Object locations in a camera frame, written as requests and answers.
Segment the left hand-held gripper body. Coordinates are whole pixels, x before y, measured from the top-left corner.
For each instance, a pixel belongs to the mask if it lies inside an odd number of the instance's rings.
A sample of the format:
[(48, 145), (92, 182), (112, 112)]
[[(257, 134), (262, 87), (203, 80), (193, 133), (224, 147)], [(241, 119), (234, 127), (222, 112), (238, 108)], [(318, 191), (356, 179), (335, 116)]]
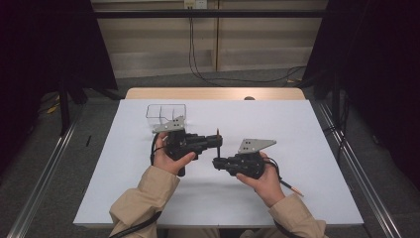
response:
[[(166, 144), (163, 148), (165, 153), (174, 161), (181, 159), (190, 152), (194, 152), (196, 154), (195, 160), (197, 160), (198, 156), (201, 155), (203, 151), (209, 149), (207, 148), (207, 136), (187, 133), (185, 129), (165, 133), (167, 134), (167, 137)], [(157, 135), (155, 135), (152, 144), (152, 163), (154, 162), (155, 157), (154, 148), (156, 139)]]

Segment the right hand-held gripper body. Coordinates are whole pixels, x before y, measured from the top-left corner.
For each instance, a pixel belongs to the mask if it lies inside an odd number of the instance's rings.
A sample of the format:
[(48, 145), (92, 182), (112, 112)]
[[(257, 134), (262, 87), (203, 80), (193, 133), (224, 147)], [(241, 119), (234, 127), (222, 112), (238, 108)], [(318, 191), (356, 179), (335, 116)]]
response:
[(227, 172), (231, 176), (243, 174), (252, 179), (259, 179), (266, 165), (277, 167), (273, 159), (264, 159), (261, 150), (276, 144), (269, 139), (244, 139), (238, 153), (227, 159)]

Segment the clear plastic organizer box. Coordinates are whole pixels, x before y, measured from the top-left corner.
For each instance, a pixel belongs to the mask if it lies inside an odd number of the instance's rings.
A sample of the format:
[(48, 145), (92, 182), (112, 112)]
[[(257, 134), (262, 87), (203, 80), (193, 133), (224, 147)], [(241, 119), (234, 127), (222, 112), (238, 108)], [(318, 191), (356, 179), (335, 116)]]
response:
[(154, 133), (185, 129), (185, 104), (150, 104), (146, 118)]

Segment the person's left hand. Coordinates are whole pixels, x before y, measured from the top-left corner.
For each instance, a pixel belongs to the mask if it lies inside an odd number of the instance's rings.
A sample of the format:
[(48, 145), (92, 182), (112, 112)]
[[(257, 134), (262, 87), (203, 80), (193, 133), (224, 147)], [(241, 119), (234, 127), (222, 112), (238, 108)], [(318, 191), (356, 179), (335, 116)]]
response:
[(165, 132), (157, 134), (157, 139), (154, 148), (155, 157), (153, 166), (177, 176), (179, 171), (185, 166), (187, 166), (196, 157), (196, 154), (194, 152), (190, 152), (187, 155), (183, 156), (181, 159), (174, 161), (164, 151), (163, 147), (166, 143), (165, 138)]

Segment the person's right hand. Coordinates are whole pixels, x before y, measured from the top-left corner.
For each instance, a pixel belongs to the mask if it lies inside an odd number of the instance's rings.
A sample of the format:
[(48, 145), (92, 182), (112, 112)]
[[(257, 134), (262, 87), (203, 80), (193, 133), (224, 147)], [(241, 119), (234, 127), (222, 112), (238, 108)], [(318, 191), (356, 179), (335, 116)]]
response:
[(261, 156), (265, 160), (265, 164), (264, 173), (259, 179), (249, 178), (243, 174), (236, 174), (236, 178), (250, 186), (267, 207), (272, 207), (284, 199), (285, 195), (279, 182), (276, 167), (267, 154), (261, 152)]

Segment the wooden table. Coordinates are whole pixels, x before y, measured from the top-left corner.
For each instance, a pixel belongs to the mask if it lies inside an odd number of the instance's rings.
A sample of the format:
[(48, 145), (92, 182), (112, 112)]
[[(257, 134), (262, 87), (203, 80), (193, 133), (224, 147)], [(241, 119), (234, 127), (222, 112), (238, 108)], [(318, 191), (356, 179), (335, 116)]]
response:
[(127, 99), (305, 100), (299, 88), (282, 87), (133, 87)]

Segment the black curtain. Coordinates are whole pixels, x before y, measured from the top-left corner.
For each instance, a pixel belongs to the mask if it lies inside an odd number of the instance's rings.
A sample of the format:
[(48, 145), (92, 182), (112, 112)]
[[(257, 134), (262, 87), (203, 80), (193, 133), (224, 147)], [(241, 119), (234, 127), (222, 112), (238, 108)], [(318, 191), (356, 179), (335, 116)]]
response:
[(0, 0), (0, 175), (35, 125), (42, 97), (115, 89), (91, 0)]
[(315, 95), (335, 83), (420, 190), (420, 0), (328, 0), (304, 72)]

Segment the black metal stand post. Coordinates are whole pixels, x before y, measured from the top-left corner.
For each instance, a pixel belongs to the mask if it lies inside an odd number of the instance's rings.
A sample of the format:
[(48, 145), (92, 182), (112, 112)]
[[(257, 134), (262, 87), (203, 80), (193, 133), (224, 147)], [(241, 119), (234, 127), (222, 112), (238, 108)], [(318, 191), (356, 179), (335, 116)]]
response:
[(68, 94), (65, 86), (65, 79), (62, 78), (59, 81), (59, 105), (60, 105), (60, 115), (61, 115), (61, 136), (63, 136), (70, 126), (70, 115), (68, 108)]

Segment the black horizontal frame bar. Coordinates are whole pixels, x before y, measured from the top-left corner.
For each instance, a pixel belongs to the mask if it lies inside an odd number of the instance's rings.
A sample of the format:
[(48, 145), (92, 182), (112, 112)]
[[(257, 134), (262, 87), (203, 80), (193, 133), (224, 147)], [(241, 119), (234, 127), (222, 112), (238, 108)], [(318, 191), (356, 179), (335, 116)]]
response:
[(121, 10), (95, 11), (100, 19), (116, 18), (323, 18), (326, 10)]

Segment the white wall socket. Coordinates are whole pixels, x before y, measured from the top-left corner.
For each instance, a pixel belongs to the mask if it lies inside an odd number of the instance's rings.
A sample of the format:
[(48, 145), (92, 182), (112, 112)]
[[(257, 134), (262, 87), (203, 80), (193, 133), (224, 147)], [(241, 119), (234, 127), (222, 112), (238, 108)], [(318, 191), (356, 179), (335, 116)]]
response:
[(199, 9), (204, 10), (208, 7), (207, 0), (183, 0), (185, 9)]

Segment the aluminium floor rail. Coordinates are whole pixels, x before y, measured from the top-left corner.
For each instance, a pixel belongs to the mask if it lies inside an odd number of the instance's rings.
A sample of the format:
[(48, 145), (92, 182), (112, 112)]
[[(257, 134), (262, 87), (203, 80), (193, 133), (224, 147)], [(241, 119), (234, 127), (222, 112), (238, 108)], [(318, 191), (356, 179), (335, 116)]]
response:
[(45, 197), (46, 191), (53, 179), (53, 174), (55, 173), (56, 168), (58, 167), (61, 158), (67, 148), (67, 145), (72, 138), (73, 132), (80, 119), (83, 109), (83, 106), (79, 106), (75, 109), (73, 121), (69, 123), (69, 126), (64, 130), (64, 133), (58, 137), (42, 174), (38, 178), (35, 187), (31, 191), (29, 198), (25, 202), (6, 238), (25, 238), (29, 227)]
[(334, 136), (338, 144), (336, 162), (340, 164), (341, 160), (344, 160), (348, 164), (384, 236), (386, 238), (402, 238), (391, 214), (370, 182), (367, 173), (359, 162), (350, 143), (347, 141), (345, 133), (339, 128), (339, 124), (333, 121), (331, 109), (325, 102), (320, 103), (319, 108), (328, 125), (327, 131)]

